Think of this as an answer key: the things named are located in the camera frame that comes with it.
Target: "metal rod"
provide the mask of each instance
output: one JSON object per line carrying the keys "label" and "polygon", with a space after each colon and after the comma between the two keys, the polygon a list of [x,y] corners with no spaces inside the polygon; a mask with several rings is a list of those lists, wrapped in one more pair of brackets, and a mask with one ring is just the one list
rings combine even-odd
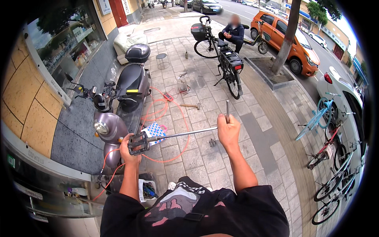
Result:
{"label": "metal rod", "polygon": [[172,135],[166,135],[166,136],[149,137],[149,138],[147,138],[147,141],[149,141],[149,142],[150,141],[158,141],[158,140],[161,140],[161,139],[164,139],[164,138],[185,136],[185,135],[190,135],[190,134],[199,133],[199,132],[212,131],[212,130],[215,130],[215,129],[217,129],[217,127],[211,127],[211,128],[208,128],[208,129],[200,129],[200,130],[190,131],[190,132],[182,132],[182,133],[177,133],[177,134],[172,134]]}
{"label": "metal rod", "polygon": [[229,118],[230,118],[230,114],[229,114],[229,100],[226,100],[226,123],[227,124],[229,123]]}

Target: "black storage box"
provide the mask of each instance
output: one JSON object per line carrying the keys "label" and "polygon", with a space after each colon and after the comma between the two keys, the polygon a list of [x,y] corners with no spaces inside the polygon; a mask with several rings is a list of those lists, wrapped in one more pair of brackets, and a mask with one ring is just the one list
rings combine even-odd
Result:
{"label": "black storage box", "polygon": [[228,61],[234,69],[243,69],[243,60],[229,47],[220,49],[221,56]]}
{"label": "black storage box", "polygon": [[146,44],[132,45],[125,53],[125,58],[131,63],[145,63],[150,56],[150,47]]}
{"label": "black storage box", "polygon": [[206,28],[203,26],[202,23],[193,24],[191,27],[191,34],[193,35],[193,38],[195,38],[195,40],[197,41],[203,41],[207,39]]}

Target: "orange car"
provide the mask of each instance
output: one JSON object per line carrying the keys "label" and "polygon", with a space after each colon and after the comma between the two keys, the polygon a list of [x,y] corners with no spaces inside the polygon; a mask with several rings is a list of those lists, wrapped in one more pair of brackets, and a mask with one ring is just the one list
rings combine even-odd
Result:
{"label": "orange car", "polygon": [[[258,36],[258,23],[256,21],[262,20],[264,21],[262,38],[279,51],[287,30],[288,21],[273,13],[259,11],[251,22],[252,39]],[[320,66],[320,59],[299,29],[296,30],[295,39],[287,59],[290,61],[290,68],[294,74],[301,73],[308,77],[315,76]]]}

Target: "car taillight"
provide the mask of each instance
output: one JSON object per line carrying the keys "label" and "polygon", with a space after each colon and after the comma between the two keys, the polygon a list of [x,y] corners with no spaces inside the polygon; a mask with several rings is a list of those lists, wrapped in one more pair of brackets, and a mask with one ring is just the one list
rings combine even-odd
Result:
{"label": "car taillight", "polygon": [[326,80],[327,83],[333,84],[333,81],[332,81],[332,79],[330,78],[330,76],[329,76],[329,74],[327,72],[324,74],[324,78],[325,78],[325,80]]}

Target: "red pillar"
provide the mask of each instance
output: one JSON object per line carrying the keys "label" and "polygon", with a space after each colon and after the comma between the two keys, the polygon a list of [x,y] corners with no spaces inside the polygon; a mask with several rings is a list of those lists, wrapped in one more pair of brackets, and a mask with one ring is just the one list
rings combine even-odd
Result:
{"label": "red pillar", "polygon": [[129,23],[127,22],[121,0],[109,0],[109,5],[111,5],[112,14],[117,27],[128,25]]}

